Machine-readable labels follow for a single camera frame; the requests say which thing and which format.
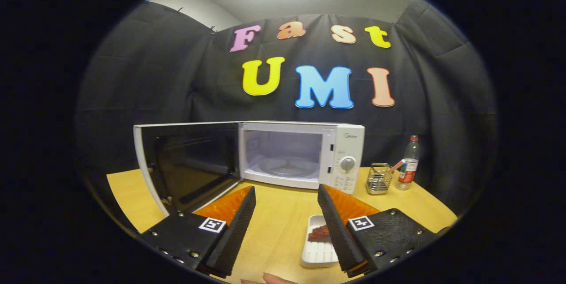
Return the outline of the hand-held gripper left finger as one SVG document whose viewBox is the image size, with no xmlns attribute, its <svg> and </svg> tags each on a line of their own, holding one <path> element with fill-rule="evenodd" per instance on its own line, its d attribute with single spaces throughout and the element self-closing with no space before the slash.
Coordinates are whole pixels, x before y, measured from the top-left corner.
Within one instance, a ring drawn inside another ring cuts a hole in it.
<svg viewBox="0 0 566 284">
<path fill-rule="evenodd" d="M 180 267 L 226 278 L 256 207 L 253 186 L 196 210 L 170 214 L 140 235 L 141 242 Z"/>
</svg>

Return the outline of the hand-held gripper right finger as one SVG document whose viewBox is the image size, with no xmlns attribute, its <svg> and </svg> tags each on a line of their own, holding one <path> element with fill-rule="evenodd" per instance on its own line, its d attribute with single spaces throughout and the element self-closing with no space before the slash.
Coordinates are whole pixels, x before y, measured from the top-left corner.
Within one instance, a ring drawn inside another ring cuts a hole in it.
<svg viewBox="0 0 566 284">
<path fill-rule="evenodd" d="M 338 263 L 350 278 L 385 272 L 438 238 L 400 209 L 378 210 L 329 185 L 319 185 L 317 201 Z"/>
</svg>

